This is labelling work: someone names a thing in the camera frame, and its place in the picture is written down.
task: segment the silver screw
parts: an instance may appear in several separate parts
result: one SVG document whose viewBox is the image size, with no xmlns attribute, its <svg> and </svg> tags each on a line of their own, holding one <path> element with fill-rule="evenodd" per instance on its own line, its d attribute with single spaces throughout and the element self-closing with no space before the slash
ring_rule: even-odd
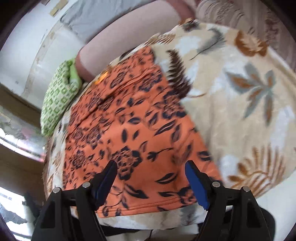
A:
<svg viewBox="0 0 296 241">
<path fill-rule="evenodd" d="M 242 188 L 245 192 L 249 192 L 250 191 L 250 188 L 248 186 L 243 186 Z"/>
<path fill-rule="evenodd" d="M 54 188 L 52 191 L 53 193 L 58 193 L 61 189 L 60 188 Z"/>
<path fill-rule="evenodd" d="M 89 182 L 85 182 L 85 183 L 82 184 L 82 186 L 83 186 L 84 188 L 88 188 L 90 185 L 91 185 L 91 184 L 90 184 Z"/>
<path fill-rule="evenodd" d="M 213 187 L 215 187 L 215 188 L 220 187 L 220 183 L 219 183 L 219 182 L 213 182 L 212 185 L 213 185 Z"/>
</svg>

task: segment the wall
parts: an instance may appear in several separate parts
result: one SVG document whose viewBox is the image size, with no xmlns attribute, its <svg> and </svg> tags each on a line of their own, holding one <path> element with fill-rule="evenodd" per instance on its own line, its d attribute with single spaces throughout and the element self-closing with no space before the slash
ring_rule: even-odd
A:
<svg viewBox="0 0 296 241">
<path fill-rule="evenodd" d="M 55 17 L 49 12 L 59 0 L 50 0 L 46 6 L 39 3 L 14 28 L 0 51 L 0 82 L 13 93 L 22 95 L 30 68 L 43 39 L 76 1 L 69 0 Z"/>
</svg>

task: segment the orange garment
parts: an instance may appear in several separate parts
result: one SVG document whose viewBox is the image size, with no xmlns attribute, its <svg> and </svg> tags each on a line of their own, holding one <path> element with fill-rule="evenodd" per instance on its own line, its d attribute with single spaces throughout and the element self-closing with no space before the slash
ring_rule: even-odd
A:
<svg viewBox="0 0 296 241">
<path fill-rule="evenodd" d="M 64 189 L 79 187 L 109 160 L 118 174 L 100 217 L 172 210 L 196 202 L 184 165 L 213 179 L 215 164 L 150 47 L 116 65 L 72 108 Z"/>
</svg>

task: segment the green checkered pillow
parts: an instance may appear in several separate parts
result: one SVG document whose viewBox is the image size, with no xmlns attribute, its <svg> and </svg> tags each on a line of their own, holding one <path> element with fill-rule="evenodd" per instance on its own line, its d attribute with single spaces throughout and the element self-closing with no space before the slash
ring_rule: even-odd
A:
<svg viewBox="0 0 296 241">
<path fill-rule="evenodd" d="M 73 59 L 61 63 L 48 86 L 40 118 L 41 133 L 45 136 L 52 135 L 57 122 L 82 85 L 74 64 Z"/>
</svg>

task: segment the gray cloth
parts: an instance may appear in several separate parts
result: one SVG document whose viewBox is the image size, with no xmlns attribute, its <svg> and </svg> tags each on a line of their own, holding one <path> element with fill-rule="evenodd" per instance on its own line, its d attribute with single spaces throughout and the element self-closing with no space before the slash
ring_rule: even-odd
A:
<svg viewBox="0 0 296 241">
<path fill-rule="evenodd" d="M 61 22 L 80 39 L 89 42 L 109 24 L 154 0 L 78 0 L 61 18 Z"/>
</svg>

